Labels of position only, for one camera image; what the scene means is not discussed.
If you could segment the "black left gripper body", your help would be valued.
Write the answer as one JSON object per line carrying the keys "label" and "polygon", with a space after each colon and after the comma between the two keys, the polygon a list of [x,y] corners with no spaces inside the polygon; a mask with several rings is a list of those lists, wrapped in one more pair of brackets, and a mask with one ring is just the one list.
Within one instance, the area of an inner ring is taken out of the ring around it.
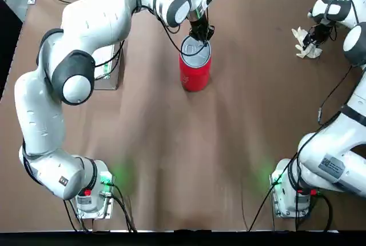
{"label": "black left gripper body", "polygon": [[209,26],[207,17],[201,17],[200,19],[195,21],[190,20],[189,23],[190,23],[190,29],[194,28],[195,30],[199,30],[200,32],[202,32],[202,36],[203,33],[205,32],[205,29]]}

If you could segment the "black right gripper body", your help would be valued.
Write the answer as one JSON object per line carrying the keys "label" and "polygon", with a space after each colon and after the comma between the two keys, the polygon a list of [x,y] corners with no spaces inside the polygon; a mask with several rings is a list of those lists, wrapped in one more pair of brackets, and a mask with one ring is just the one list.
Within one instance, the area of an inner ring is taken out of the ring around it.
{"label": "black right gripper body", "polygon": [[336,40],[336,26],[328,26],[318,23],[310,28],[312,42],[325,42],[327,39]]}

